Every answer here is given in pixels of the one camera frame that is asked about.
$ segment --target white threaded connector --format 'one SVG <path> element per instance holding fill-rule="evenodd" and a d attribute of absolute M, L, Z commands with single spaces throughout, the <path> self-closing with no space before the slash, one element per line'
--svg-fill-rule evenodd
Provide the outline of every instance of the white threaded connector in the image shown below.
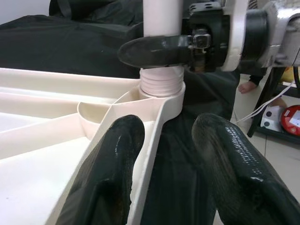
<path fill-rule="evenodd" d="M 144 36 L 175 36 L 181 33 L 183 0 L 143 0 Z M 183 85 L 184 69 L 141 69 L 140 89 L 151 96 L 177 94 Z"/>
<path fill-rule="evenodd" d="M 151 96 L 168 97 L 177 94 L 183 85 L 184 68 L 163 67 L 141 69 L 141 90 Z"/>

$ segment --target black cylindrical part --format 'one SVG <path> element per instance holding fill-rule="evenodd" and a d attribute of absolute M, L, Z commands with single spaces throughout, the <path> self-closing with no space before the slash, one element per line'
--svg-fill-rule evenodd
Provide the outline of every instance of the black cylindrical part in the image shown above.
<path fill-rule="evenodd" d="M 226 60 L 226 56 L 228 53 L 229 36 L 230 36 L 230 16 L 224 15 L 222 20 L 220 52 L 217 58 L 218 67 L 221 67 Z"/>
<path fill-rule="evenodd" d="M 268 46 L 268 40 L 267 13 L 261 9 L 248 10 L 242 60 L 258 60 Z"/>

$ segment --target white plastic tray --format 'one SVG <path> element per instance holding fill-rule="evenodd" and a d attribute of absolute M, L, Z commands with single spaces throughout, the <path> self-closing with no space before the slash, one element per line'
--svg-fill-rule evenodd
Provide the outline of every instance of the white plastic tray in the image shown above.
<path fill-rule="evenodd" d="M 55 224 L 82 162 L 128 114 L 145 126 L 127 222 L 139 224 L 162 125 L 180 113 L 183 94 L 155 98 L 139 80 L 0 68 L 1 224 Z"/>

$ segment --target black cloth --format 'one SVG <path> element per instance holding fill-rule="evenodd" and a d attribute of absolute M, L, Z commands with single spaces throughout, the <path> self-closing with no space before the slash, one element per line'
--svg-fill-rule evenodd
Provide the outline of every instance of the black cloth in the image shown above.
<path fill-rule="evenodd" d="M 195 2 L 202 1 L 183 1 L 184 17 L 189 17 L 189 6 Z M 49 15 L 90 23 L 132 26 L 143 21 L 143 0 L 51 0 Z"/>
<path fill-rule="evenodd" d="M 26 16 L 0 25 L 0 67 L 138 78 L 138 69 L 117 58 L 121 44 L 143 35 L 141 19 L 132 15 L 141 12 L 142 5 L 132 2 L 133 5 L 125 0 L 114 1 L 88 16 L 79 16 L 80 21 L 57 12 L 53 13 L 55 16 Z M 184 13 L 192 2 L 184 1 Z M 110 8 L 112 4 L 128 8 L 116 10 Z M 239 79 L 238 71 L 185 72 L 183 110 L 164 124 L 142 225 L 212 224 L 214 202 L 195 157 L 191 128 L 201 113 L 231 118 Z"/>
<path fill-rule="evenodd" d="M 258 86 L 263 76 L 265 76 L 267 68 L 261 68 L 261 65 L 255 61 L 246 60 L 240 63 L 239 71 L 241 74 L 250 75 L 249 81 Z"/>

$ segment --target white cable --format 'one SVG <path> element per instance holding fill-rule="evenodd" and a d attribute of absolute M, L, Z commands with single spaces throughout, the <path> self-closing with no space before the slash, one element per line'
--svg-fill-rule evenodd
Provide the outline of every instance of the white cable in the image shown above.
<path fill-rule="evenodd" d="M 274 101 L 276 98 L 279 98 L 280 96 L 282 96 L 284 93 L 286 93 L 292 86 L 293 84 L 295 84 L 295 81 L 293 81 L 289 86 L 287 86 L 286 88 L 284 88 L 282 90 L 282 92 L 280 92 L 278 95 L 276 95 L 274 98 L 272 98 L 271 100 L 265 102 L 264 104 L 262 104 L 260 107 L 258 107 L 256 110 L 254 110 L 252 113 L 250 113 L 248 116 L 245 116 L 243 119 L 240 119 L 238 121 L 236 121 L 234 124 L 237 124 L 241 121 L 245 121 L 248 120 L 256 115 L 258 115 L 268 104 L 270 104 L 272 101 Z"/>

